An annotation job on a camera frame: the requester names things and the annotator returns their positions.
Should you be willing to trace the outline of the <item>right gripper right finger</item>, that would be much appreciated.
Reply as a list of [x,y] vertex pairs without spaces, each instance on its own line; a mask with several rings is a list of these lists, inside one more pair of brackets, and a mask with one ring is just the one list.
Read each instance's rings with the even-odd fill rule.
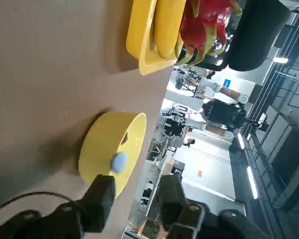
[[246,216],[234,209],[213,214],[204,203],[186,199],[175,175],[163,175],[157,188],[159,221],[166,239],[266,239]]

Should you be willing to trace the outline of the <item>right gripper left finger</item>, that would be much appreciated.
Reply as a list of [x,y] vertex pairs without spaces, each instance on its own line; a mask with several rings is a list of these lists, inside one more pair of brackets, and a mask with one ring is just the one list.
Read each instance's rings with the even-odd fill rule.
[[85,233],[101,233],[115,193],[115,178],[101,174],[76,201],[61,194],[40,191],[40,195],[54,195],[66,202],[47,216],[32,209],[15,214],[0,225],[0,239],[81,239]]

